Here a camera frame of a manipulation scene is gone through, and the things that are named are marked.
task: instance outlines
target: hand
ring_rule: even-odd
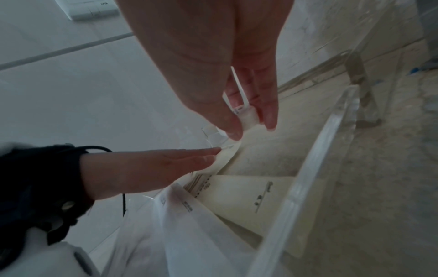
[[[213,164],[220,148],[111,152],[81,156],[85,191],[94,200],[165,188]]]
[[[239,140],[222,99],[243,103],[233,66],[268,130],[278,117],[276,43],[293,0],[119,0],[138,40],[180,100]]]

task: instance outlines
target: tile grout line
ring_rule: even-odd
[[[133,37],[134,33],[129,32],[123,35],[118,35],[118,36],[114,36],[114,37],[109,37],[109,38],[104,38],[98,41],[94,41],[94,42],[88,42],[88,43],[84,43],[84,44],[80,44],[80,45],[76,45],[76,46],[72,46],[72,47],[67,47],[64,49],[60,49],[60,50],[56,50],[53,52],[49,52],[49,53],[45,53],[45,54],[40,54],[40,55],[36,55],[33,57],[27,57],[24,59],[20,59],[20,60],[16,60],[16,61],[12,61],[12,62],[8,62],[8,63],[4,63],[4,64],[0,64],[0,71],[2,70],[7,70],[7,69],[11,69],[11,68],[15,68],[21,65],[25,65],[25,64],[29,64],[29,63],[35,63],[35,62],[39,62],[45,59],[49,59],[52,57],[58,57],[61,55],[65,55],[65,54],[69,54],[69,53],[73,53],[79,50],[84,50],[87,48],[91,48],[94,46],[98,46],[98,45],[102,45],[108,42],[115,42],[117,40],[121,40],[124,38],[128,38],[128,37]]]

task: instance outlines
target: plastic bag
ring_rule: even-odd
[[[245,276],[256,251],[180,183],[128,210],[102,276]],[[278,266],[276,276],[291,274]]]

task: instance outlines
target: black sleeve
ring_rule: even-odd
[[[61,241],[94,203],[85,193],[80,157],[99,146],[12,149],[0,157],[0,269],[21,252],[31,227]]]

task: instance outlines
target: black cable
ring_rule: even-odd
[[[73,151],[73,150],[89,150],[89,149],[95,149],[95,150],[103,150],[106,152],[112,152],[110,149],[103,147],[103,146],[97,146],[97,145],[89,145],[89,146],[79,146],[79,147],[75,147],[73,149],[66,149],[63,151],[60,151],[58,153],[65,153],[68,151]],[[123,216],[125,216],[126,213],[126,195],[124,193],[122,193],[122,209],[123,209]]]

